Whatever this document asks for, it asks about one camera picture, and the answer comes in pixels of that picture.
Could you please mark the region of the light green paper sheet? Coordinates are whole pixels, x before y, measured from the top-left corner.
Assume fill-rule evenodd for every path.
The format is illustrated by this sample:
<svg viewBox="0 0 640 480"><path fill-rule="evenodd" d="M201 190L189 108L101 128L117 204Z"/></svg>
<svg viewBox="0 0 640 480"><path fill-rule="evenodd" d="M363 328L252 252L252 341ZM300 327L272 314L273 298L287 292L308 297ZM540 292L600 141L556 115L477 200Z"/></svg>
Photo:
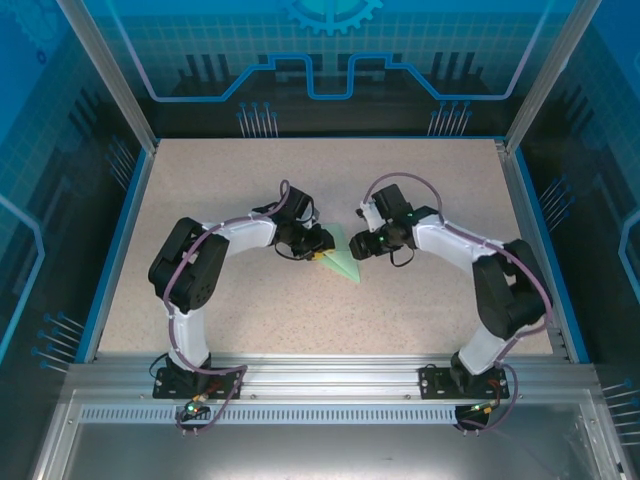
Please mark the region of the light green paper sheet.
<svg viewBox="0 0 640 480"><path fill-rule="evenodd" d="M359 284L361 281L359 264L351 254L342 226L339 224L327 224L324 229L332 235L335 248L332 251L325 252L319 262L335 273Z"/></svg>

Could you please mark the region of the blue table side border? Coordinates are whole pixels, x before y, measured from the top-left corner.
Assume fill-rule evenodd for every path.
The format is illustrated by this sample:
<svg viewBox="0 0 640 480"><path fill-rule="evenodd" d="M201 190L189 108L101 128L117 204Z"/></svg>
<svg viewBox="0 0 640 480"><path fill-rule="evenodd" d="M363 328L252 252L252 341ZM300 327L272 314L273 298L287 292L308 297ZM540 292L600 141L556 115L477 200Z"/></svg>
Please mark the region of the blue table side border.
<svg viewBox="0 0 640 480"><path fill-rule="evenodd" d="M544 220L538 194L520 150L507 156L505 177L522 237L531 244L552 298L553 314L548 320L548 331L554 329L562 334L565 356L570 362L589 364L591 357Z"/></svg>
<svg viewBox="0 0 640 480"><path fill-rule="evenodd" d="M155 155L142 150L125 195L74 362L91 363L97 353L129 248Z"/></svg>

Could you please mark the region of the grey metal panel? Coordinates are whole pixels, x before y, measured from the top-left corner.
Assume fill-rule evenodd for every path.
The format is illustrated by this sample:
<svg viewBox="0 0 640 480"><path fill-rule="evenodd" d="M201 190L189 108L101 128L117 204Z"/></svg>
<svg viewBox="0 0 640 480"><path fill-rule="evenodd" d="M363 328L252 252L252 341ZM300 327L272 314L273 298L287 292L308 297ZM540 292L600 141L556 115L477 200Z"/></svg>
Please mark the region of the grey metal panel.
<svg viewBox="0 0 640 480"><path fill-rule="evenodd" d="M82 424L60 404L29 480L640 480L606 408L520 404L454 425Z"/></svg>

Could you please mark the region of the aluminium mounting rail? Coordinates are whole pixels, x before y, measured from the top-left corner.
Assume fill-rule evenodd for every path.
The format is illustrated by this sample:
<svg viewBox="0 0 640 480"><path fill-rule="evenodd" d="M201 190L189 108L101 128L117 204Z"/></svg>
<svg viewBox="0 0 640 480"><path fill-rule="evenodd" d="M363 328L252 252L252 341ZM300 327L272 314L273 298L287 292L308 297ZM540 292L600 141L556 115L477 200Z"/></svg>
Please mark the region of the aluminium mounting rail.
<svg viewBox="0 0 640 480"><path fill-rule="evenodd" d="M152 355L100 354L92 363L74 364L68 371L60 398L77 403L148 404ZM446 367L440 355L290 355L217 354L216 367L245 365L241 401L327 404L409 403L420 400L419 368ZM510 356L510 389L520 404L578 404L598 402L603 395L595 368L553 355Z"/></svg>

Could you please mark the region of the aluminium table side rail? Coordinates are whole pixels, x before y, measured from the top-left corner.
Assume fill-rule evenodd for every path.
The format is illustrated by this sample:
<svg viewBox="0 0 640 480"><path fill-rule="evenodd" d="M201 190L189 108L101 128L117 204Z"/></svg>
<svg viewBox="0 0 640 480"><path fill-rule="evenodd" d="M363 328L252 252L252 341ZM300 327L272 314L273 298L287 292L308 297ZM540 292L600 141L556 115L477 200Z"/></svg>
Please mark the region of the aluminium table side rail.
<svg viewBox="0 0 640 480"><path fill-rule="evenodd" d="M501 138L495 141L495 145L521 237L530 244L552 299L553 314L547 321L546 330L553 355L566 362L579 363L580 357L575 349L566 315L566 285L531 177L516 153L514 156L505 153Z"/></svg>

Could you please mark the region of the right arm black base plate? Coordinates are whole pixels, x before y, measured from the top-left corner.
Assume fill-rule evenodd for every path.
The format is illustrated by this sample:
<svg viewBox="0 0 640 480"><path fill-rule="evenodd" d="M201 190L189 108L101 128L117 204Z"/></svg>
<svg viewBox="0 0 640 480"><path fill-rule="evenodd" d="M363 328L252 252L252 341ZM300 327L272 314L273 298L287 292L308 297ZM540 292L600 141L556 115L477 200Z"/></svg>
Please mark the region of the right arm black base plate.
<svg viewBox="0 0 640 480"><path fill-rule="evenodd" d="M458 367L427 364L417 372L423 400L509 399L510 391L503 369L490 368L470 376Z"/></svg>

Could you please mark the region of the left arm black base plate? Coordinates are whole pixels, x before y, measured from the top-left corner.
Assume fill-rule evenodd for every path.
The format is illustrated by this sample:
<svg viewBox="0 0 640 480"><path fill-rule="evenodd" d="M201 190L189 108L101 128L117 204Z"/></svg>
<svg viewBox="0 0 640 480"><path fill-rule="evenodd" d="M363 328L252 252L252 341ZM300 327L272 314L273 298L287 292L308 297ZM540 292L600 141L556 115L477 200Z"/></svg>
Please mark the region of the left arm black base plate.
<svg viewBox="0 0 640 480"><path fill-rule="evenodd" d="M160 368L155 375L154 399L191 399L206 394L209 399L223 400L239 379L239 373L207 376L196 372Z"/></svg>

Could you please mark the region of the aluminium frame post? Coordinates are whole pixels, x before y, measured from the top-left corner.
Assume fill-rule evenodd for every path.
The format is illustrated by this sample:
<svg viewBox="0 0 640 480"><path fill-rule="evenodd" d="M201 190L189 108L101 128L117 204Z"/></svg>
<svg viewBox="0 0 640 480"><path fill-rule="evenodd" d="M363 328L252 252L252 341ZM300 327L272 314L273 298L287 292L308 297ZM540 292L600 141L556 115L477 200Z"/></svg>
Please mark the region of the aluminium frame post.
<svg viewBox="0 0 640 480"><path fill-rule="evenodd" d="M515 155L601 2L602 0L576 0L573 10L505 136L505 153L508 156Z"/></svg>
<svg viewBox="0 0 640 480"><path fill-rule="evenodd" d="M56 0L141 147L151 155L158 141L133 91L82 0Z"/></svg>

